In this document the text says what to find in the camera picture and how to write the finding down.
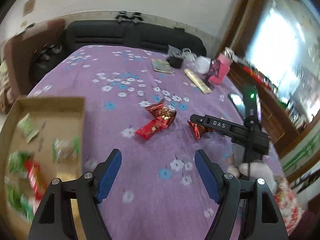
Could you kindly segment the person's right hand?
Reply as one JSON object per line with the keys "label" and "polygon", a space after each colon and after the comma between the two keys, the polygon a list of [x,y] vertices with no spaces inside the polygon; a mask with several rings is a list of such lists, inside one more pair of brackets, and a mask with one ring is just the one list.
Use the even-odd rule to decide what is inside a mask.
{"label": "person's right hand", "polygon": [[231,173],[236,178],[240,178],[241,175],[249,178],[258,179],[262,178],[267,183],[269,189],[273,194],[277,191],[277,182],[274,179],[274,174],[271,169],[264,163],[242,163],[239,167],[234,165],[232,156],[227,159],[227,172]]}

